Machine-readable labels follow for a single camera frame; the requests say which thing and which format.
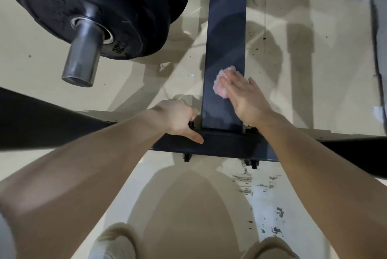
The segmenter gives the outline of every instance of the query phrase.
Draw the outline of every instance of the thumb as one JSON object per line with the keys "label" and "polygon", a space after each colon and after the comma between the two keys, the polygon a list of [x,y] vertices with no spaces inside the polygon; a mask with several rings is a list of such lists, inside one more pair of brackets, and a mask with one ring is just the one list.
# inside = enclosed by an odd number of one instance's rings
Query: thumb
{"label": "thumb", "polygon": [[203,137],[199,133],[195,132],[194,130],[191,130],[190,128],[186,128],[181,135],[190,140],[193,140],[196,143],[199,143],[199,144],[204,143]]}

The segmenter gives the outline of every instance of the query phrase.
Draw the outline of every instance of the person's right hand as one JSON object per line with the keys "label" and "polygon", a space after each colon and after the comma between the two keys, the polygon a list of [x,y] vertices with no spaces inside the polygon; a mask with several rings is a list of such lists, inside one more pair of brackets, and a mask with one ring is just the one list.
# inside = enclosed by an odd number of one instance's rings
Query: person's right hand
{"label": "person's right hand", "polygon": [[235,114],[245,124],[258,127],[262,117],[274,114],[253,78],[246,80],[238,71],[226,71],[226,75],[230,81],[220,77],[220,82],[227,90]]}

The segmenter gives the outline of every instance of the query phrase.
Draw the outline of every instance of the beige floor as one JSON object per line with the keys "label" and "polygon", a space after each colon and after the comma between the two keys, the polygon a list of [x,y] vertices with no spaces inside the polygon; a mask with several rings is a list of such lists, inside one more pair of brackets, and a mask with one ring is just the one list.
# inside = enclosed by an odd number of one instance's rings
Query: beige floor
{"label": "beige floor", "polygon": [[[108,120],[163,99],[200,108],[209,0],[190,0],[164,48],[135,61],[102,58],[94,86],[60,79],[68,44],[13,0],[0,0],[0,86]],[[248,0],[246,75],[276,111],[321,139],[384,135],[369,0]],[[0,153],[0,178],[47,150]],[[142,258],[242,258],[277,235],[301,258],[334,258],[279,163],[148,152],[74,258],[118,221],[135,231]]]}

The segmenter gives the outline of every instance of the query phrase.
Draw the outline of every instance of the person's left hand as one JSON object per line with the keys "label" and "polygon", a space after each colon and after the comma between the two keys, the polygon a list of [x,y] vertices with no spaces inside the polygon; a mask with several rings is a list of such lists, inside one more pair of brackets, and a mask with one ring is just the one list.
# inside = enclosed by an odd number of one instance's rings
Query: person's left hand
{"label": "person's left hand", "polygon": [[163,100],[152,109],[162,114],[167,125],[167,134],[184,136],[203,144],[203,137],[188,126],[188,122],[196,118],[199,110],[186,105],[182,100]]}

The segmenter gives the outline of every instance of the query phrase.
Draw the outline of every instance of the hand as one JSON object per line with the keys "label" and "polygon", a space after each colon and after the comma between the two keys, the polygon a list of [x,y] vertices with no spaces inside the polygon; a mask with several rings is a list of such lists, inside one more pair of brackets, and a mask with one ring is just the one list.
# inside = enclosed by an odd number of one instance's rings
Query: hand
{"label": "hand", "polygon": [[167,134],[184,136],[203,144],[203,137],[188,126],[188,122],[196,118],[199,110],[186,105],[182,100],[163,100],[152,109],[161,113],[162,121],[167,125]]}
{"label": "hand", "polygon": [[245,123],[259,126],[259,120],[266,114],[274,114],[253,78],[246,80],[238,71],[226,71],[228,81],[220,77],[220,82],[227,90],[236,115]]}

